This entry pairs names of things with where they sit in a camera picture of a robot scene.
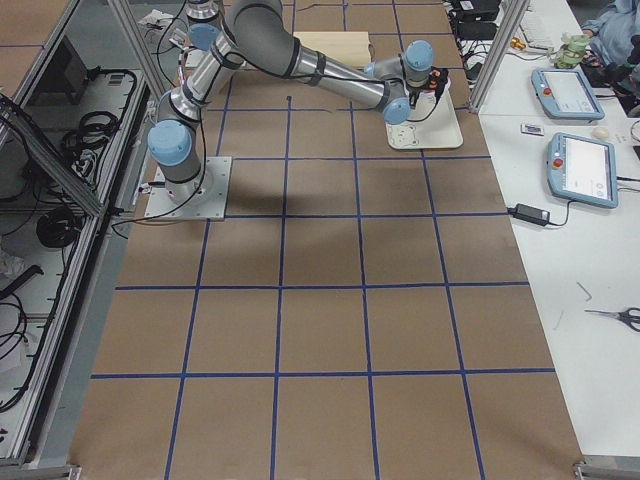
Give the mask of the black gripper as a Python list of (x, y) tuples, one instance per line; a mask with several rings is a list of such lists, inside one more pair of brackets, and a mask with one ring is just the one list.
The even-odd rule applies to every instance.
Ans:
[(417, 106), (417, 103), (419, 101), (420, 95), (422, 94), (422, 92), (425, 90), (424, 87), (419, 86), (419, 87), (414, 87), (414, 86), (409, 86), (408, 87), (408, 99), (409, 99), (409, 105), (411, 108), (415, 108)]

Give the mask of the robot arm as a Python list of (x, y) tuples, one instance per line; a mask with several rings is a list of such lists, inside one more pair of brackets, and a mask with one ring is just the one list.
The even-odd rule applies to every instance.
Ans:
[(283, 24), (278, 1), (236, 1), (196, 69), (161, 98), (147, 145), (175, 205), (199, 203), (211, 177), (196, 151), (203, 112), (245, 63), (272, 77), (295, 80), (378, 111), (390, 125), (408, 120), (421, 91), (428, 89), (434, 52), (424, 40), (394, 58), (363, 70), (304, 46)]
[(199, 50), (208, 50), (219, 34), (221, 10), (213, 0), (188, 0), (185, 7), (188, 36)]

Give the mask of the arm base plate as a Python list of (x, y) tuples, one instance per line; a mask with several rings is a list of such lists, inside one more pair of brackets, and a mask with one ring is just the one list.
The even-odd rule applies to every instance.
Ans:
[(161, 182), (162, 185), (151, 188), (144, 218), (151, 221), (206, 219), (223, 221), (232, 158), (209, 156), (204, 166), (203, 181), (200, 181), (201, 176), (196, 176), (184, 184), (166, 182), (161, 169), (157, 167), (154, 180)]

